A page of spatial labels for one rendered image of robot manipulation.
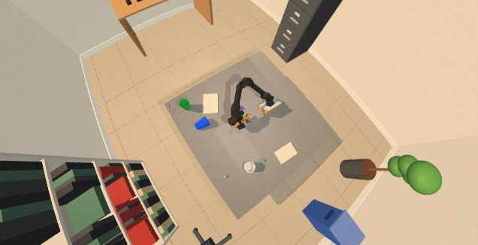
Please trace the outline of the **white cup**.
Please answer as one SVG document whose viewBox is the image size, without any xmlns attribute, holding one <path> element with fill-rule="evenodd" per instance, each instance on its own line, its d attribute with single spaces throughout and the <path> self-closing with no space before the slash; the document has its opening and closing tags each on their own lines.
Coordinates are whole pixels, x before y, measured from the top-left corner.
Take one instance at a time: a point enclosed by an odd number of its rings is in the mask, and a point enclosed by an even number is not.
<svg viewBox="0 0 478 245">
<path fill-rule="evenodd" d="M 247 172 L 251 173 L 253 172 L 255 169 L 255 165 L 253 164 L 253 162 L 246 162 L 245 165 L 244 165 L 244 170 L 246 170 Z"/>
</svg>

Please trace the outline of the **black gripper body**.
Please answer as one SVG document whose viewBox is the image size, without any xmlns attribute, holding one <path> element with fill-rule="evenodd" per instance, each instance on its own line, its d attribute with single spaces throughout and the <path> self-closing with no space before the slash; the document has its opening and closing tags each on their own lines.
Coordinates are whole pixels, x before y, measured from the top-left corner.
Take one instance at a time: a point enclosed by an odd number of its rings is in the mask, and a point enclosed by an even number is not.
<svg viewBox="0 0 478 245">
<path fill-rule="evenodd" d="M 242 117 L 242 119 L 243 119 L 243 117 Z M 237 121 L 240 123 L 240 125 L 238 125 L 238 126 L 237 126 L 239 130 L 241 130 L 241 129 L 244 129 L 244 128 L 245 128 L 245 125 L 244 125 L 244 123 L 242 123 L 242 122 L 241 122 L 241 120 L 242 120 L 242 119 L 240 119 L 240 120 L 237 120 Z"/>
</svg>

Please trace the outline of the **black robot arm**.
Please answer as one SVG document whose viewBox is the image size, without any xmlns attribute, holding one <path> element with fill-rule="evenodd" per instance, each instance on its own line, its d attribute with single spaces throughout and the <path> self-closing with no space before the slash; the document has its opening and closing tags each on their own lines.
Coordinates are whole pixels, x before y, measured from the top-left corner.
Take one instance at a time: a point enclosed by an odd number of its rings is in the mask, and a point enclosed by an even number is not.
<svg viewBox="0 0 478 245">
<path fill-rule="evenodd" d="M 236 86 L 236 92 L 234 97 L 234 103 L 231 106 L 231 117 L 228 119 L 228 123 L 231 126 L 234 126 L 237 123 L 237 120 L 242 119 L 244 112 L 241 110 L 240 100 L 241 100 L 241 93 L 242 89 L 246 86 L 252 87 L 255 91 L 261 94 L 260 97 L 266 99 L 266 105 L 271 107 L 275 103 L 273 103 L 273 96 L 269 93 L 261 89 L 257 86 L 251 77 L 244 77 L 243 80 Z M 235 113 L 235 114 L 234 114 Z"/>
</svg>

